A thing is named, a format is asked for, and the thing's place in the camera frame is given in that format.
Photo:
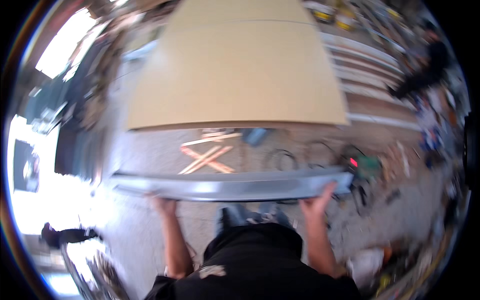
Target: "metal panel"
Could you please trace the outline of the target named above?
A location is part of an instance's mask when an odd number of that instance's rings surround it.
[[[113,174],[115,189],[142,195],[154,191],[165,198],[190,201],[256,202],[301,199],[318,195],[337,181],[335,193],[349,193],[353,174],[343,167],[287,172],[187,174],[143,177]]]

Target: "man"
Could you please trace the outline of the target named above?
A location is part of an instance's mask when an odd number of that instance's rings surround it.
[[[436,33],[431,22],[425,25],[425,39],[427,40],[428,58],[419,58],[423,68],[421,71],[408,76],[400,83],[397,90],[387,86],[388,92],[397,99],[402,99],[410,92],[416,92],[440,81],[443,70],[448,65],[448,51],[445,44]]]
[[[47,222],[43,226],[41,239],[47,242],[48,246],[54,249],[60,249],[60,246],[66,243],[79,243],[84,240],[99,237],[95,230],[88,228],[85,229],[66,229],[56,231]]]
[[[311,267],[300,261],[302,239],[274,205],[261,213],[241,205],[222,209],[218,235],[193,271],[175,215],[177,203],[152,197],[162,218],[167,276],[157,276],[149,299],[360,299],[353,280],[335,261],[324,218],[336,184],[300,200]]]

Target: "concrete floor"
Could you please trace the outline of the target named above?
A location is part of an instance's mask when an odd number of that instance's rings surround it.
[[[199,130],[157,132],[126,132],[128,100],[135,87],[141,61],[125,62],[120,66],[117,80],[110,86],[110,103],[97,125],[105,130],[103,181],[98,188],[90,210],[80,215],[85,226],[96,226],[108,245],[109,254],[117,266],[131,299],[142,299],[150,290],[155,276],[165,268],[161,223],[149,203],[143,198],[117,194],[111,190],[110,175],[116,171],[159,174],[178,173],[192,160],[179,151],[183,142],[199,139]],[[269,151],[283,148],[301,155],[296,143],[286,143],[285,131],[276,131],[258,148],[251,148],[239,139],[222,144],[235,148],[218,161],[237,172],[274,169],[264,166]],[[213,143],[195,145],[194,150],[204,152]],[[199,172],[213,172],[202,168]],[[441,212],[439,186],[449,175],[449,168],[429,172],[420,170],[418,181],[398,186],[401,196],[391,204],[379,197],[368,216],[357,214],[351,195],[340,202],[332,201],[328,207],[329,238],[337,259],[341,260],[371,245],[408,236],[414,240],[427,238],[433,218]],[[255,209],[258,203],[248,203]],[[196,250],[194,262],[201,264],[203,251],[214,237],[216,203],[182,202],[179,206],[183,232],[187,242]],[[298,221],[297,231],[304,236],[305,229],[300,208],[282,204],[290,221]]]

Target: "hand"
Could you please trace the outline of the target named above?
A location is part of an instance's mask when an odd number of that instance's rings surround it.
[[[336,182],[330,182],[320,196],[300,200],[300,208],[306,220],[324,220],[325,209],[332,199],[335,188]]]
[[[155,196],[153,193],[146,194],[153,208],[162,216],[176,216],[177,212],[177,200],[165,199],[159,196]]]

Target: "workshop floor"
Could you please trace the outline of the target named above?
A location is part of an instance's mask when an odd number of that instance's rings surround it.
[[[89,202],[90,210],[80,215],[85,226],[96,226],[103,235],[133,300],[142,299],[155,276],[164,272],[161,223],[145,199],[113,192],[108,179],[117,170],[141,174],[178,173],[192,161],[179,151],[180,144],[199,139],[201,133],[199,130],[126,132],[127,99],[133,92],[141,66],[141,61],[123,63],[117,80],[110,86],[110,103],[97,126],[106,131],[103,181],[93,201]],[[219,161],[237,172],[271,170],[274,168],[265,164],[265,156],[273,149],[283,148],[298,155],[301,162],[303,148],[291,141],[288,132],[281,130],[275,131],[258,148],[249,147],[240,139],[230,139],[222,144],[232,145],[234,149]],[[211,144],[195,145],[193,149],[205,152]],[[291,168],[288,161],[284,163],[285,169]],[[422,169],[418,181],[398,185],[400,196],[387,204],[385,195],[375,202],[368,216],[359,216],[351,196],[332,201],[327,211],[331,226],[329,238],[337,259],[401,237],[427,238],[432,220],[441,209],[442,190],[438,187],[447,178],[448,170]],[[202,168],[199,172],[214,171]],[[258,203],[246,206],[253,210]],[[291,222],[296,220],[297,231],[304,236],[300,208],[296,204],[280,206]],[[184,235],[197,253],[194,257],[197,264],[202,262],[203,251],[214,237],[216,208],[216,203],[180,203],[179,217]]]

